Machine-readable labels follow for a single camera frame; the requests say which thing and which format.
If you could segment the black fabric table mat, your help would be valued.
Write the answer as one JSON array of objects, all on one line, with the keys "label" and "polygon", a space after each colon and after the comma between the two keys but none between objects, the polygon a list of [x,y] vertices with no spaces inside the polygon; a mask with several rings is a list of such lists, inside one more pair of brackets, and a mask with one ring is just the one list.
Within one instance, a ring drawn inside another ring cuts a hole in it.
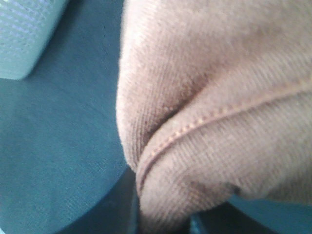
[{"label": "black fabric table mat", "polygon": [[[68,0],[31,73],[0,78],[0,231],[142,234],[117,127],[125,0]],[[231,196],[165,234],[309,234],[312,203]]]}]

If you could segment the brown towel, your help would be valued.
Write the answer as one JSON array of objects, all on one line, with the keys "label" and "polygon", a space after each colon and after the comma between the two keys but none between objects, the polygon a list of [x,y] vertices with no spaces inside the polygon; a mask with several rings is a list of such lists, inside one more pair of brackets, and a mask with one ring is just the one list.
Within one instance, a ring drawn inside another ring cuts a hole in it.
[{"label": "brown towel", "polygon": [[233,195],[311,204],[311,1],[127,0],[120,44],[143,234]]}]

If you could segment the white folded towel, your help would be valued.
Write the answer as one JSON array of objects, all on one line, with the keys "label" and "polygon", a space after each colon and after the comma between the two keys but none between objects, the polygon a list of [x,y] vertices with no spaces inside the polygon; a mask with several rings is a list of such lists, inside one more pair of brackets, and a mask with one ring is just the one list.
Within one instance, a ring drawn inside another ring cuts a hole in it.
[{"label": "white folded towel", "polygon": [[67,0],[0,2],[0,77],[20,80],[35,67]]}]

